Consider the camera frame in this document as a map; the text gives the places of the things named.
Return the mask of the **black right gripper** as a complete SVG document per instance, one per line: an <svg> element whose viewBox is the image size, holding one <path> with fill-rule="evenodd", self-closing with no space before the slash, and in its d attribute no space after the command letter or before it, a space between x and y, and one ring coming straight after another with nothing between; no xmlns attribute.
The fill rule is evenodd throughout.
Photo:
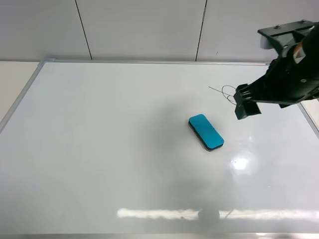
<svg viewBox="0 0 319 239"><path fill-rule="evenodd" d="M319 34L291 32L291 36L287 43L266 37L278 57L258 80L237 87L234 99L238 120L261 114L257 103L284 107L319 96Z"/></svg>

